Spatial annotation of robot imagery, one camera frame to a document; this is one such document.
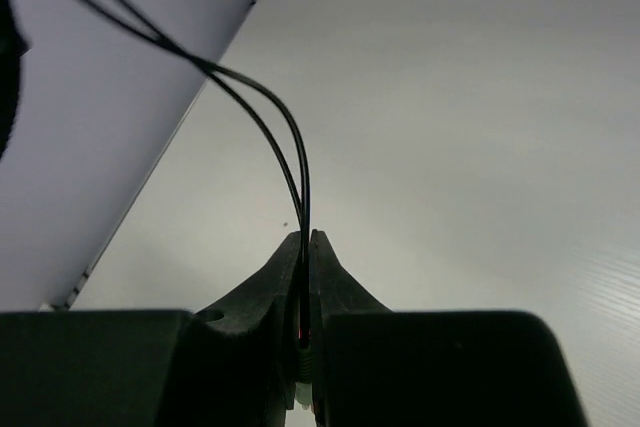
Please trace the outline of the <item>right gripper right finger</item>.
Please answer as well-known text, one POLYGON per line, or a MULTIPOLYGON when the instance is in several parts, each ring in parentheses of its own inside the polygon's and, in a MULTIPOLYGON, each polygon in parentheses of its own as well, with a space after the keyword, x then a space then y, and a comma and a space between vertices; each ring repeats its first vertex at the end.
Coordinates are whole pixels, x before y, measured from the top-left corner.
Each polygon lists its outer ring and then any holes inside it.
POLYGON ((394 312, 310 241, 320 426, 584 426, 552 330, 518 310, 394 312))

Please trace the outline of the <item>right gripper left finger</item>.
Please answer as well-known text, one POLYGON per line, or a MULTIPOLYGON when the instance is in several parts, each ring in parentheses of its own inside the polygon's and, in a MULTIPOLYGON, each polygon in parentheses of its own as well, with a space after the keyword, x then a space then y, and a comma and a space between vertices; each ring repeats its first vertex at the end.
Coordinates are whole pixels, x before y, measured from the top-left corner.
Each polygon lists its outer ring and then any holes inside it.
POLYGON ((5 426, 281 426, 300 236, 203 310, 5 313, 5 426))

